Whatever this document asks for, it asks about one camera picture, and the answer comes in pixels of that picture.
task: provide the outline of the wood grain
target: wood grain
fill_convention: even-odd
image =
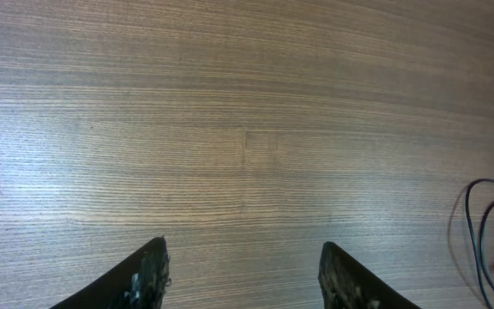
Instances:
[[[479,177],[494,1],[0,0],[0,308],[160,235],[164,308],[322,308],[328,240],[421,307],[482,306]]]

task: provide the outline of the black cable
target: black cable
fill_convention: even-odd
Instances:
[[[484,270],[485,274],[485,279],[487,280],[487,283],[489,283],[489,286],[492,288],[494,291],[494,283],[491,280],[491,275],[489,274],[489,270],[487,269],[486,263],[485,263],[485,254],[483,251],[483,243],[484,243],[484,231],[485,231],[485,223],[487,221],[487,216],[489,216],[491,210],[494,208],[494,202],[487,207],[485,210],[484,216],[481,219],[481,224],[479,226],[479,242],[478,242],[478,248],[476,248],[476,238],[473,233],[473,226],[472,226],[472,219],[470,219],[470,207],[469,207],[469,199],[470,199],[470,192],[472,191],[472,188],[483,182],[488,182],[494,184],[494,179],[477,179],[474,180],[473,182],[470,183],[467,187],[467,194],[466,194],[466,199],[465,199],[465,209],[467,213],[467,222],[468,222],[468,229],[470,230],[470,239],[472,240],[472,247],[473,247],[473,255],[474,258],[476,259],[476,272],[478,273],[478,284],[479,284],[479,289],[481,290],[481,294],[484,297],[486,305],[492,309],[492,305],[487,298],[487,294],[485,293],[484,289],[484,284],[481,279],[481,269]]]

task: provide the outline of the cable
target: cable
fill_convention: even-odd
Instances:
[[[469,207],[469,200],[470,200],[470,192],[472,191],[472,188],[479,184],[479,183],[492,183],[494,184],[494,179],[477,179],[471,182],[468,187],[467,187],[467,194],[466,194],[466,199],[465,199],[465,209],[467,213],[467,222],[468,222],[468,229],[470,230],[470,239],[472,240],[472,247],[473,247],[473,255],[474,258],[476,259],[476,272],[478,273],[478,284],[479,284],[479,289],[481,290],[481,294],[484,297],[486,305],[492,309],[492,305],[487,298],[487,294],[485,293],[484,289],[484,284],[481,278],[481,270],[483,269],[485,279],[487,280],[487,283],[489,283],[489,286],[494,292],[494,283],[491,280],[491,275],[489,274],[489,270],[487,269],[486,262],[485,262],[485,253],[483,251],[484,247],[484,231],[485,231],[485,223],[487,222],[487,217],[489,216],[491,210],[494,208],[494,202],[487,207],[485,210],[485,213],[481,219],[481,224],[479,226],[479,241],[478,241],[478,247],[476,247],[476,238],[473,233],[473,226],[472,226],[472,219],[470,219],[470,207]]]

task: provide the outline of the wooden table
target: wooden table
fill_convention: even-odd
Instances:
[[[494,1],[0,0],[0,308],[160,235],[164,308],[322,308],[327,240],[419,306],[482,306],[455,208],[479,177]]]

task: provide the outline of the wire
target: wire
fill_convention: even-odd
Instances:
[[[485,231],[485,223],[487,222],[487,217],[489,216],[491,210],[494,208],[494,202],[487,207],[485,210],[484,216],[481,219],[481,224],[479,226],[479,241],[478,241],[478,247],[476,247],[476,238],[473,233],[473,226],[472,226],[472,219],[470,219],[470,207],[469,207],[469,200],[470,200],[470,192],[472,191],[472,188],[479,184],[479,183],[492,183],[494,184],[494,179],[477,179],[471,182],[468,187],[467,187],[467,194],[465,198],[465,209],[467,213],[467,222],[468,222],[468,229],[470,230],[470,239],[472,240],[472,247],[473,247],[473,255],[474,258],[476,259],[476,272],[478,273],[478,284],[479,284],[479,289],[481,290],[481,294],[484,297],[486,305],[492,309],[492,305],[487,298],[487,294],[485,293],[484,289],[484,284],[483,280],[481,278],[481,270],[484,271],[485,279],[487,280],[487,283],[489,283],[489,286],[494,292],[494,283],[491,279],[491,275],[489,274],[489,270],[487,269],[486,262],[485,262],[485,253],[483,251],[484,247],[484,231]]]

